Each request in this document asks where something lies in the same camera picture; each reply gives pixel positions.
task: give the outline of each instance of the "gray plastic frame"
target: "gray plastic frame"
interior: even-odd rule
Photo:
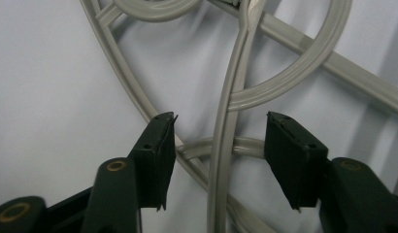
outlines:
[[[227,192],[232,150],[241,155],[263,158],[263,142],[235,138],[238,111],[252,108],[287,92],[319,66],[346,81],[398,114],[398,88],[362,69],[333,51],[348,20],[350,0],[333,0],[327,18],[315,39],[281,20],[260,11],[264,0],[242,1],[238,10],[219,0],[208,0],[232,16],[238,17],[240,32],[229,63],[212,139],[184,144],[176,136],[177,159],[182,167],[209,192],[208,232],[224,232],[226,210],[241,232],[275,232]],[[122,14],[144,21],[165,21],[180,17],[195,8],[200,0],[167,0],[158,3],[113,0],[101,9],[98,0],[81,0],[90,25],[129,98],[145,121],[158,114],[141,89],[113,37],[109,25]],[[277,76],[244,90],[249,48],[254,30],[302,54]],[[199,159],[211,155],[211,171]]]

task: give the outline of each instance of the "brass rivet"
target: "brass rivet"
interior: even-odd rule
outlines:
[[[111,162],[110,164],[108,164],[108,166],[106,166],[106,168],[108,169],[108,171],[116,172],[116,171],[119,171],[119,170],[125,168],[126,165],[127,164],[124,161],[119,160],[119,161]]]
[[[24,216],[30,209],[30,204],[26,202],[20,202],[14,204],[13,206],[9,207],[8,209],[4,210],[0,213],[0,222],[6,223],[14,221],[21,216]]]
[[[360,164],[348,160],[342,161],[341,166],[351,171],[359,171],[360,169],[362,169],[362,166],[360,166]]]

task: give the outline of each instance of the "circular ring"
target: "circular ring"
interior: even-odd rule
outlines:
[[[125,168],[126,166],[127,166],[126,162],[117,160],[117,161],[113,161],[110,164],[108,164],[106,166],[106,169],[108,169],[108,171],[111,171],[111,172],[117,172],[117,171]]]
[[[13,206],[9,207],[8,209],[4,210],[0,213],[0,222],[7,223],[14,221],[21,216],[24,216],[30,209],[30,204],[26,202],[20,202],[14,204]]]
[[[144,0],[114,0],[127,15],[141,21],[169,21],[191,11],[201,0],[165,0],[150,2]]]

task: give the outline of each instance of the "clamp jaw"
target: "clamp jaw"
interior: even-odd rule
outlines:
[[[289,116],[269,113],[265,159],[292,209],[321,200],[325,233],[398,233],[398,196],[364,163],[328,149]]]
[[[150,121],[127,157],[104,162],[90,187],[50,208],[41,197],[0,206],[0,233],[142,232],[140,209],[166,209],[176,153],[173,113]]]

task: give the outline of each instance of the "white background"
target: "white background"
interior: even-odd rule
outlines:
[[[271,0],[267,11],[314,37],[328,5]],[[176,131],[184,141],[211,137],[237,19],[204,2],[170,22],[122,25],[116,39],[154,106],[180,116]],[[336,51],[398,86],[398,0],[353,0]],[[257,34],[247,86],[297,57]],[[330,158],[363,161],[398,189],[398,116],[338,78],[318,70],[278,99],[242,112],[238,135],[263,139],[268,111],[297,119]],[[0,0],[0,204],[39,195],[50,206],[91,186],[98,166],[126,156],[145,126],[79,1]],[[235,157],[230,186],[279,232],[321,231],[317,210],[290,209],[264,160]],[[176,165],[168,210],[143,210],[145,232],[205,232],[206,198]]]

